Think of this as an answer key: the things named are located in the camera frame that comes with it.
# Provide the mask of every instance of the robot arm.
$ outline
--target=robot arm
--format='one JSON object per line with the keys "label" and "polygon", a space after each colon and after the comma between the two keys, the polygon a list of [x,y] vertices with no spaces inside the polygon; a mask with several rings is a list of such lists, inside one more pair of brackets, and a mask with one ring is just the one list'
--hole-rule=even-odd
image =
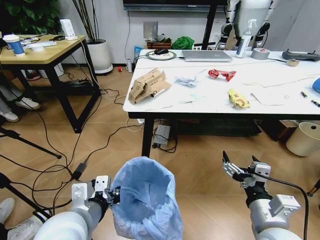
{"label": "robot arm", "polygon": [[47,220],[34,240],[91,240],[109,206],[120,202],[120,187],[110,191],[110,177],[106,175],[75,183],[71,192],[71,209]]}
{"label": "robot arm", "polygon": [[256,240],[301,240],[289,231],[289,217],[300,209],[293,196],[278,194],[272,197],[265,189],[271,167],[259,162],[252,156],[253,162],[248,168],[239,168],[231,163],[223,151],[222,168],[234,180],[240,182],[247,195],[246,205],[250,209],[252,231]]}
{"label": "robot arm", "polygon": [[269,18],[273,14],[279,0],[228,0],[226,23],[221,28],[221,37],[217,49],[224,50],[227,40],[234,27],[238,46],[242,34],[248,28],[248,21],[256,19],[257,28],[252,32],[256,35],[253,47],[263,45],[263,39],[270,28]]}

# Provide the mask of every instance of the pant leg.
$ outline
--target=pant leg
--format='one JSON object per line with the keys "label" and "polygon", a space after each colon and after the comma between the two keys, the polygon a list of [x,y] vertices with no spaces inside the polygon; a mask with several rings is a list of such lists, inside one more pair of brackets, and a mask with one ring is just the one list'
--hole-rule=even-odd
{"label": "pant leg", "polygon": [[11,112],[11,108],[7,105],[7,103],[2,99],[1,96],[0,96],[0,112],[3,112],[5,114]]}
{"label": "pant leg", "polygon": [[5,228],[5,225],[0,223],[0,239],[7,240],[8,230]]}
{"label": "pant leg", "polygon": [[0,76],[0,92],[7,101],[13,101],[23,94],[15,85],[8,81],[3,75]]}

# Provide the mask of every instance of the red object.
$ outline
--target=red object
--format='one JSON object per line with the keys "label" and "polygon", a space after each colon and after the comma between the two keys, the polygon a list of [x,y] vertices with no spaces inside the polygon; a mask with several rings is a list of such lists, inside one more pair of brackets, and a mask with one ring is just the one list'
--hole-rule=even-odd
{"label": "red object", "polygon": [[216,79],[219,75],[222,75],[225,77],[225,80],[229,82],[236,75],[236,71],[219,71],[219,70],[213,69],[213,70],[209,70],[208,74],[213,79]]}

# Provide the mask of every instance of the yellow snack wrapper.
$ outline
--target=yellow snack wrapper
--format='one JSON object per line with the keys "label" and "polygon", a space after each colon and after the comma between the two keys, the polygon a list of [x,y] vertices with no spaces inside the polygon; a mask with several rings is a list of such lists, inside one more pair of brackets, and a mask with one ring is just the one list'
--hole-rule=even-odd
{"label": "yellow snack wrapper", "polygon": [[233,88],[228,91],[229,100],[234,107],[238,109],[249,108],[250,104],[247,101],[246,97],[241,93],[236,92]]}

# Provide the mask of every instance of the wooden floor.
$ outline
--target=wooden floor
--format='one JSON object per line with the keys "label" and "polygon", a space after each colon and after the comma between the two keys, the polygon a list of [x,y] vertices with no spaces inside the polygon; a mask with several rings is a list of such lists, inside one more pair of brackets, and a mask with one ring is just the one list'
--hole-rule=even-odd
{"label": "wooden floor", "polygon": [[[75,78],[84,78],[76,68],[67,68]],[[108,76],[99,76],[102,87],[119,90],[125,95],[132,75],[126,71],[113,70]],[[47,80],[35,81],[33,84],[45,85]],[[52,94],[38,93],[43,116],[48,129],[50,143],[71,160],[72,151],[78,134],[74,134],[59,101]],[[86,124],[74,160],[70,167],[74,170],[88,154],[105,146],[108,136],[117,128],[125,126],[128,115],[121,105],[113,100],[102,98],[101,104]],[[88,97],[72,96],[69,98],[75,111],[79,113],[85,106]],[[45,130],[39,116],[34,112],[27,112],[21,116],[18,123],[6,123],[3,127],[15,130],[22,137],[50,149],[46,141]],[[143,131],[130,132],[121,129],[110,140],[109,146],[92,155],[88,162],[82,181],[90,181],[98,175],[109,175],[112,178],[123,164],[141,154]],[[246,167],[251,163],[251,155],[271,165],[271,177],[292,182],[309,190],[320,177],[319,152],[309,157],[298,157],[290,153],[284,146],[272,141],[265,133],[255,137],[220,137],[220,136],[178,136],[176,153],[166,153],[152,149],[150,158],[168,168],[176,181],[176,199],[183,219],[183,239],[185,240],[252,240],[250,212],[246,207],[244,190],[239,183],[228,177],[222,170],[222,150],[229,155],[230,160],[239,167]],[[44,170],[54,164],[63,164],[64,159],[58,160],[24,143],[10,139],[0,139],[0,152],[19,164]],[[1,172],[12,181],[32,186],[38,173],[16,166],[11,162],[0,159]],[[57,188],[62,181],[69,180],[66,171],[43,174],[37,189]],[[16,186],[20,191],[31,197],[31,191],[24,186]],[[70,199],[71,185],[61,191],[57,204]],[[271,194],[290,194],[296,196],[304,206],[303,198],[294,188],[278,183],[269,182]],[[52,206],[53,196],[57,191],[36,192],[35,198],[39,204]],[[0,190],[0,200],[15,197],[6,189]],[[320,195],[309,198],[309,240],[317,240],[320,236]],[[32,209],[16,198],[16,207],[7,221],[7,227],[14,226],[32,214]],[[291,221],[290,229],[302,237],[304,223],[304,207],[296,213]],[[94,240],[123,239],[118,237],[113,224],[112,212],[108,210],[105,218],[100,222],[93,234]]]}

